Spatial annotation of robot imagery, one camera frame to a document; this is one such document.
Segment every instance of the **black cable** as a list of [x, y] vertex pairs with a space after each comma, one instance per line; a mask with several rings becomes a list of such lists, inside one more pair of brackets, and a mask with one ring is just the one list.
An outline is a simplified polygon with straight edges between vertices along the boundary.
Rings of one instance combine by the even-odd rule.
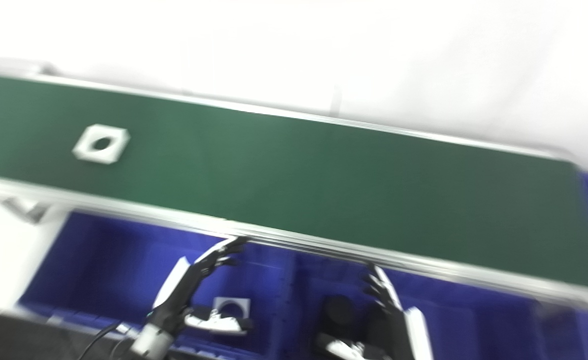
[[92, 346], [94, 346], [94, 344], [96, 344], [97, 341], [99, 341], [105, 335], [108, 335], [108, 333], [110, 333], [112, 331], [115, 331], [116, 328], [118, 328], [119, 325], [121, 325], [120, 322], [115, 322], [115, 323], [113, 323], [113, 324], [105, 327], [103, 330], [99, 331], [98, 333], [96, 333], [96, 336], [88, 344], [88, 346], [85, 348], [85, 350], [83, 350], [83, 353], [78, 357], [77, 360], [83, 360], [83, 358], [86, 355], [88, 355], [88, 352], [90, 351], [90, 349], [92, 349]]

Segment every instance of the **white floor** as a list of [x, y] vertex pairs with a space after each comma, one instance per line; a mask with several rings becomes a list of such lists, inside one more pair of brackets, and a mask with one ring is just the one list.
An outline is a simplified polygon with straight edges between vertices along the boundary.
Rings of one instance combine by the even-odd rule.
[[[588, 171], [588, 0], [0, 0], [0, 57], [555, 149]], [[60, 227], [51, 216], [34, 226], [0, 209], [0, 308]]]

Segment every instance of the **blue storage bin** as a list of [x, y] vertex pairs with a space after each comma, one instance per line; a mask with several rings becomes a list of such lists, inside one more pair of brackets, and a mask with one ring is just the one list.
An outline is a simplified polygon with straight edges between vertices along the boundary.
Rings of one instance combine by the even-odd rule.
[[[20, 303], [41, 315], [102, 328], [116, 320], [142, 324], [177, 260], [193, 262], [221, 241], [210, 235], [74, 213], [43, 260]], [[193, 303], [214, 297], [251, 299], [255, 329], [245, 336], [214, 336], [187, 329], [178, 346], [233, 359], [276, 358], [289, 296], [292, 252], [249, 243], [239, 266], [205, 279]]]
[[[45, 316], [103, 328], [113, 321], [142, 324], [176, 261], [193, 262], [220, 241], [211, 235], [73, 213], [20, 303]], [[255, 328], [246, 336], [186, 329], [176, 346], [237, 360], [312, 360], [311, 341], [326, 296], [351, 298], [363, 322], [374, 299], [363, 293], [365, 265], [249, 243], [239, 266], [205, 279], [194, 304], [214, 297], [251, 300]], [[401, 303], [424, 313], [435, 360], [553, 360], [557, 339], [576, 327], [550, 331], [533, 300], [386, 270]], [[567, 342], [582, 354], [582, 342]]]

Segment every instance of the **circular hole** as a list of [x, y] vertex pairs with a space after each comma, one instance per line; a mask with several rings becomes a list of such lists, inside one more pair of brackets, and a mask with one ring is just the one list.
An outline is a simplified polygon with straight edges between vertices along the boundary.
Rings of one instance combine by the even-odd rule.
[[111, 137], [101, 137], [92, 143], [92, 148], [94, 150], [104, 150], [107, 149], [112, 143]]
[[236, 303], [230, 302], [226, 303], [225, 306], [221, 307], [219, 313], [223, 313], [225, 315], [230, 315], [235, 318], [242, 319], [243, 318], [243, 309]]

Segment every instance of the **square block with circular hole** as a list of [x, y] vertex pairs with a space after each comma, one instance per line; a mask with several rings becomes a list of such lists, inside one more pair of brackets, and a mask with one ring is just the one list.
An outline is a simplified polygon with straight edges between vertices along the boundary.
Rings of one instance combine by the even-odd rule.
[[85, 129], [72, 153], [79, 160], [112, 164], [121, 157], [129, 140], [127, 129], [96, 123]]

